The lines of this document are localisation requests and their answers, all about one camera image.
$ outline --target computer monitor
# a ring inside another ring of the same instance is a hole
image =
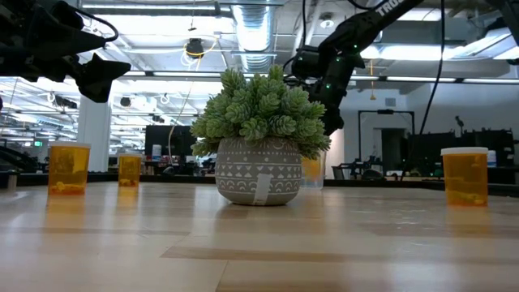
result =
[[[161,155],[169,155],[168,137],[172,126],[146,126],[146,141],[144,143],[144,154],[152,155],[153,145],[162,146]],[[171,136],[171,155],[191,156],[193,150],[191,145],[196,143],[196,137],[191,134],[189,126],[175,126]]]

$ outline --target silver duct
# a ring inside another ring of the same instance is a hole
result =
[[[257,53],[271,48],[274,12],[273,6],[233,6],[240,50]],[[240,58],[245,72],[267,72],[272,64],[268,55],[243,54]]]

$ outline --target potted plant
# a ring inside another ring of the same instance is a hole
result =
[[[218,191],[231,202],[288,203],[299,191],[301,158],[329,150],[320,121],[326,109],[309,102],[301,88],[288,89],[279,66],[249,82],[241,72],[227,70],[221,82],[224,89],[191,128],[202,138],[193,154],[217,153]]]

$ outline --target exposed ceiling pipe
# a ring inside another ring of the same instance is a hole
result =
[[[83,10],[94,15],[143,15],[143,16],[198,16],[233,18],[228,7],[219,5],[141,5],[109,4],[83,5]]]
[[[240,50],[265,52],[271,48],[275,8],[272,6],[233,6],[236,19],[236,37]],[[246,72],[266,72],[272,56],[262,54],[241,55]]]
[[[315,10],[312,15],[310,29],[308,30],[307,38],[305,40],[305,45],[310,45],[311,38],[314,36],[315,28],[317,27],[317,22],[319,21],[319,17],[321,16],[321,11],[323,10],[324,0],[317,1],[315,5]]]
[[[320,2],[320,0],[312,0],[311,3],[310,3],[310,7],[307,9],[306,17],[302,17],[301,16],[299,18],[298,32],[296,33],[296,37],[295,37],[295,41],[294,41],[294,47],[292,48],[292,54],[291,54],[292,56],[295,56],[295,54],[298,51],[299,46],[301,46],[301,44],[303,42],[303,39],[302,39],[302,31],[303,31],[303,28],[304,28],[304,25],[302,23],[303,20],[306,19],[306,21],[308,23],[308,20],[310,18],[312,18],[312,17],[313,18],[319,17],[318,15],[315,14],[319,2]]]

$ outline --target white label on pot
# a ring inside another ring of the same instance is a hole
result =
[[[258,184],[254,195],[254,202],[252,202],[252,204],[264,206],[267,203],[271,177],[271,174],[258,174]]]

